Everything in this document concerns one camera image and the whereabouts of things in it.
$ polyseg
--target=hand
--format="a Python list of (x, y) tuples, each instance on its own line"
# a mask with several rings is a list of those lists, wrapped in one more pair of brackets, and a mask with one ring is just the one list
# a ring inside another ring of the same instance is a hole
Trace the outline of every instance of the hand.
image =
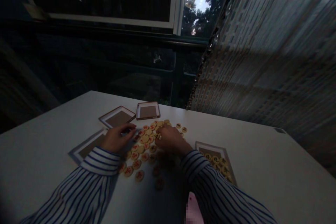
[[(135, 135), (135, 127), (135, 124), (123, 124), (109, 129), (100, 147), (109, 152), (118, 153)], [(122, 137), (121, 133), (128, 128), (132, 130), (126, 136)]]
[(176, 127), (164, 124), (156, 132), (161, 134), (161, 139), (155, 139), (155, 144), (161, 149), (172, 152), (181, 158), (193, 150), (190, 144), (184, 141)]

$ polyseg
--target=person's right hand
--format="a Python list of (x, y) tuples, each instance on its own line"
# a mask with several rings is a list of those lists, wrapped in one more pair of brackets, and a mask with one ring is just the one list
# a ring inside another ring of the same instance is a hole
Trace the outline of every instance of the person's right hand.
[(174, 153), (182, 158), (193, 150), (190, 144), (184, 141), (176, 127), (173, 128), (164, 124), (156, 132), (161, 134), (161, 139), (155, 139), (155, 144), (165, 151)]

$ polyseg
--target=white table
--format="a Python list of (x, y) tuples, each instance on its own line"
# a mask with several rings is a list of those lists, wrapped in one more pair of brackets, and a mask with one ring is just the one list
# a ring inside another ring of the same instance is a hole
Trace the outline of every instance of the white table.
[[(98, 117), (120, 105), (136, 111), (139, 102), (90, 91), (2, 134), (2, 215), (13, 223), (36, 211), (75, 168), (67, 153), (101, 129)], [(188, 128), (185, 138), (193, 147), (201, 141), (226, 148), (238, 186), (264, 203), (279, 223), (335, 223), (336, 180), (289, 135), (268, 126), (164, 105), (160, 111), (162, 120)], [(133, 123), (142, 126), (152, 121)], [(162, 213), (174, 211), (167, 222), (178, 222), (183, 208), (171, 206), (174, 200), (181, 200), (178, 193), (157, 194), (150, 183), (135, 184), (134, 178), (119, 176), (103, 223), (110, 223), (112, 216), (115, 223), (140, 223), (123, 209), (149, 214), (150, 204)]]

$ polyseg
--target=curtain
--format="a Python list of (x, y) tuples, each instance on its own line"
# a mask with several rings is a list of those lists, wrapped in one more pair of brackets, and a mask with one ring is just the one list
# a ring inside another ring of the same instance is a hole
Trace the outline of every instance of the curtain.
[(305, 142), (335, 123), (335, 13), (336, 0), (227, 0), (190, 109), (283, 128), (315, 157), (335, 153), (335, 141)]

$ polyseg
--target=metal railing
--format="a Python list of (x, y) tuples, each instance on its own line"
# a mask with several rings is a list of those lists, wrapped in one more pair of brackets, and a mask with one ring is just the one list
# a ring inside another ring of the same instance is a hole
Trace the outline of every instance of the metal railing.
[[(135, 32), (111, 28), (101, 28), (93, 26), (65, 25), (57, 23), (39, 23), (18, 20), (0, 20), (0, 30), (14, 30), (29, 44), (30, 49), (14, 48), (17, 53), (31, 53), (38, 57), (43, 66), (48, 69), (49, 76), (60, 88), (60, 91), (67, 99), (72, 99), (71, 92), (61, 77), (54, 64), (53, 59), (62, 59), (72, 62), (85, 63), (97, 67), (123, 70), (125, 72), (138, 72), (160, 76), (172, 81), (170, 105), (176, 106), (179, 91), (181, 88), (180, 80), (194, 79), (193, 74), (185, 74), (183, 66), (187, 54), (192, 52), (203, 53), (208, 44), (207, 40), (198, 38), (185, 38), (176, 35), (165, 35), (145, 32)], [(108, 41), (113, 43), (141, 45), (149, 47), (159, 47), (172, 49), (176, 53), (176, 62), (172, 70), (151, 68), (133, 64), (119, 63), (115, 61), (101, 60), (98, 58), (80, 57), (71, 54), (53, 54), (46, 52), (37, 34), (56, 35), (64, 37), (75, 37), (90, 39), (95, 41)]]

